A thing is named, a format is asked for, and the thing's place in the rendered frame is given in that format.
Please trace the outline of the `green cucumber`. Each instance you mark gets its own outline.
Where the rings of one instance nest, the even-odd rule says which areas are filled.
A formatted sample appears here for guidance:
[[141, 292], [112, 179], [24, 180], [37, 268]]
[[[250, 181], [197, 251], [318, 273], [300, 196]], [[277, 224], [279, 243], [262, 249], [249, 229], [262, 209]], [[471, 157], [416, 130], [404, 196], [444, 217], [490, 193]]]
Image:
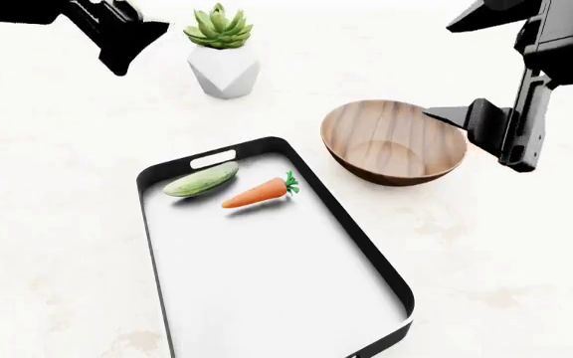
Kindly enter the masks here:
[[205, 193], [234, 178], [239, 171], [239, 164], [230, 161], [203, 169], [177, 179], [163, 188], [163, 193], [174, 197], [192, 197]]

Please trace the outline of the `black rimmed white tray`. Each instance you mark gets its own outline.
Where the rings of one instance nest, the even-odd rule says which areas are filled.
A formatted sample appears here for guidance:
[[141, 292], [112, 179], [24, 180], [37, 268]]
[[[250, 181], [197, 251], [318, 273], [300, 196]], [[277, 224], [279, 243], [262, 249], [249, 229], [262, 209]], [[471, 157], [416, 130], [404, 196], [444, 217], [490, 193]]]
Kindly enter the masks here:
[[[163, 193], [230, 161], [218, 187]], [[299, 193], [221, 207], [289, 171]], [[136, 184], [171, 358], [373, 358], [407, 335], [412, 289], [284, 139], [158, 163]]]

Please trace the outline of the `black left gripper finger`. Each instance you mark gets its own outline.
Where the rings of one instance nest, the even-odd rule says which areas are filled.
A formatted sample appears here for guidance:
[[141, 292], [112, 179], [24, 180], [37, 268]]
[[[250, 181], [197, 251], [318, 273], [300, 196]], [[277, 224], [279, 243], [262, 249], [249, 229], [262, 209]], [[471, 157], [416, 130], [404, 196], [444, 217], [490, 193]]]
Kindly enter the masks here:
[[107, 34], [98, 58], [116, 76], [127, 74], [129, 65], [146, 47], [164, 35], [168, 23], [126, 23]]

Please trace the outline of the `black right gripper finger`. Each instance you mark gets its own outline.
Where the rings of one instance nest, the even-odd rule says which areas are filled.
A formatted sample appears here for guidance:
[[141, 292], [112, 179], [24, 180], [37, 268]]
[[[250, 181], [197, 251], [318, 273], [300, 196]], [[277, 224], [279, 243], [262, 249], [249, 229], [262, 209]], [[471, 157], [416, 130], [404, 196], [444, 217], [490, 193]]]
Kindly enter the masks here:
[[476, 0], [447, 27], [450, 32], [473, 32], [527, 20], [539, 13], [540, 0]]
[[464, 130], [469, 142], [494, 157], [500, 157], [511, 112], [511, 108], [495, 106], [482, 97], [469, 106], [423, 109], [424, 115]]

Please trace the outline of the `succulent in white faceted pot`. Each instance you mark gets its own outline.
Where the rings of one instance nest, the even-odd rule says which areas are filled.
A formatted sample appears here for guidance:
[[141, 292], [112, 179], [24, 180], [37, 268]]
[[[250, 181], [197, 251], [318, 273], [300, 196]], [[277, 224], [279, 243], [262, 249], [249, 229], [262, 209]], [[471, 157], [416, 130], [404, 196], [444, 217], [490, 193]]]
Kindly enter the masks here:
[[253, 47], [254, 25], [244, 11], [232, 17], [217, 3], [209, 11], [193, 12], [196, 24], [183, 29], [195, 45], [187, 62], [202, 91], [219, 99], [234, 99], [251, 93], [260, 73], [260, 60]]

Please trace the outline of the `orange carrot with green top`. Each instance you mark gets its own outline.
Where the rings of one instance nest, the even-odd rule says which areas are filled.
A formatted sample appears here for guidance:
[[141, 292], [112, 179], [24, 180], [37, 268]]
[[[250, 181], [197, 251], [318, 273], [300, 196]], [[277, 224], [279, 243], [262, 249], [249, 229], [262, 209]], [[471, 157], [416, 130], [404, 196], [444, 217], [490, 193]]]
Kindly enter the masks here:
[[300, 188], [297, 187], [299, 182], [293, 175], [293, 172], [286, 173], [286, 178], [273, 178], [263, 184], [253, 187], [232, 199], [228, 199], [221, 205], [225, 209], [241, 208], [248, 205], [253, 205], [258, 202], [265, 202], [271, 199], [277, 199], [285, 196], [287, 193], [299, 193]]

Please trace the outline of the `brown wooden bowl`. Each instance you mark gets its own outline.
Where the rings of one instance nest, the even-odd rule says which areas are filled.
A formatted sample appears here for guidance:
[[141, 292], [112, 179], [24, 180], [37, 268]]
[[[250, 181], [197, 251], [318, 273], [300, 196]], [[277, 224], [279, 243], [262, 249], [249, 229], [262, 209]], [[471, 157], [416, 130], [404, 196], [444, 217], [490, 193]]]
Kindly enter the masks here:
[[320, 125], [322, 142], [344, 169], [388, 187], [435, 181], [465, 160], [468, 143], [455, 127], [398, 100], [366, 99], [329, 112]]

